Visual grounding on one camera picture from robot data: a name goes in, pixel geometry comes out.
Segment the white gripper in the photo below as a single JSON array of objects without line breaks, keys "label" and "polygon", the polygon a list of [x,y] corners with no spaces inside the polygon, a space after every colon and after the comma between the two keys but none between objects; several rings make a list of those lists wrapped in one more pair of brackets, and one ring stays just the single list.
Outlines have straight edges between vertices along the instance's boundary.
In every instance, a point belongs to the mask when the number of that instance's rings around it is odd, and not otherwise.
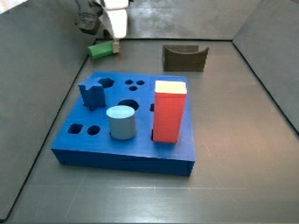
[{"label": "white gripper", "polygon": [[79,14],[75,25],[83,33],[96,35],[100,22],[104,24],[114,41],[114,53],[120,51],[120,40],[127,36],[127,10],[130,0],[76,0]]}]

